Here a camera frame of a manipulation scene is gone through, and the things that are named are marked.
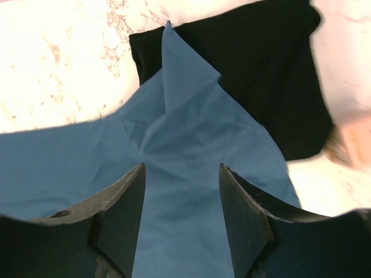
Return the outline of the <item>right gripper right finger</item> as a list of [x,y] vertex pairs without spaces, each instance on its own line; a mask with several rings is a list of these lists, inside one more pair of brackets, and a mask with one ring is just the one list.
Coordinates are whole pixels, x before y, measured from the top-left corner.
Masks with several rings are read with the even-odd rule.
[[235,277],[369,277],[370,210],[327,217],[287,204],[222,164],[219,188]]

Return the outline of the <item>folded black t shirt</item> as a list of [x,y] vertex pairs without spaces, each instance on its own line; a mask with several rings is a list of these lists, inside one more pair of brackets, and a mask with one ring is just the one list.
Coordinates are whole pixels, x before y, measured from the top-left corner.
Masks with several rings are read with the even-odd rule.
[[320,20],[308,1],[258,1],[131,35],[140,84],[160,96],[144,152],[317,155],[333,127],[310,48]]

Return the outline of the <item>blue t shirt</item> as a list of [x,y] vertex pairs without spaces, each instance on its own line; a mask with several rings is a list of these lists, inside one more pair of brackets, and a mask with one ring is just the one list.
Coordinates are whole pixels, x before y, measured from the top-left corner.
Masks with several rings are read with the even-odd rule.
[[170,24],[161,52],[112,115],[1,135],[2,277],[232,277],[222,163],[299,205],[274,140]]

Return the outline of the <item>small pink cube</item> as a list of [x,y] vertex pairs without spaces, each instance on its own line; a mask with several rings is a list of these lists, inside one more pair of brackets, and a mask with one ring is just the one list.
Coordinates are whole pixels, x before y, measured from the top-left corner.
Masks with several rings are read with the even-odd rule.
[[370,166],[370,111],[339,117],[324,151],[337,164],[356,169]]

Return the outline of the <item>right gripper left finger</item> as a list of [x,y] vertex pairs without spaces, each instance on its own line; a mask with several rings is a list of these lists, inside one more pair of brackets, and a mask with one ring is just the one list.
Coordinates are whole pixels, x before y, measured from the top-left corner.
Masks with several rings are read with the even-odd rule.
[[131,277],[146,189],[139,164],[48,218],[1,215],[2,277]]

